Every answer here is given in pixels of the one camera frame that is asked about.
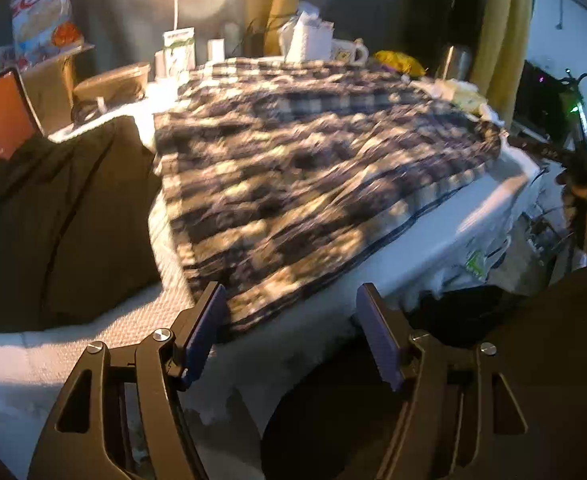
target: white mug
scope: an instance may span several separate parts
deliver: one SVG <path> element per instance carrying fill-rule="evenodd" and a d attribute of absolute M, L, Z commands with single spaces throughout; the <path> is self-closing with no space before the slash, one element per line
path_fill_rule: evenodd
<path fill-rule="evenodd" d="M 364 65 L 369 58 L 369 49 L 363 44 L 363 40 L 331 41 L 331 59 L 343 61 L 353 65 Z"/>

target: plastic bag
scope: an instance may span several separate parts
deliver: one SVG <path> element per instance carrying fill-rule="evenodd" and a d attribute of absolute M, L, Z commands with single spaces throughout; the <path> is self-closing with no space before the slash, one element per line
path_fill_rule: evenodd
<path fill-rule="evenodd" d="M 16 61 L 21 70 L 83 41 L 70 0 L 11 0 Z"/>

